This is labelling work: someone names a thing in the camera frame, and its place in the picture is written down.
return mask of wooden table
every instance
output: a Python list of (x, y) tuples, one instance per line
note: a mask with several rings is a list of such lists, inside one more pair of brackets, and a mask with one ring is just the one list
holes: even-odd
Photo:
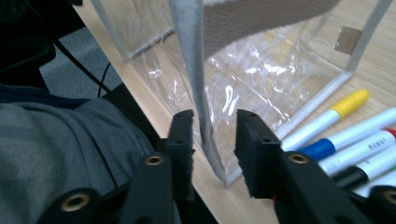
[[(149, 88), (134, 68), (122, 59), (91, 1), (84, 0), (83, 7), (75, 7), (75, 10), (160, 137), (166, 137), (173, 115), (167, 112), (159, 99), (148, 91)], [(396, 71), (395, 21), (396, 4), (392, 3), (365, 51), (356, 75), (320, 106), (306, 122), (354, 90), (365, 88), (371, 93), (371, 98), (353, 116), (334, 125), (321, 136), (329, 136), (396, 105), (396, 78), (393, 74)], [(219, 223), (277, 223), (272, 202), (249, 198), (243, 178), (239, 178), (232, 186), (225, 189), (213, 174), (201, 151), (198, 150), (193, 159), (193, 185)]]

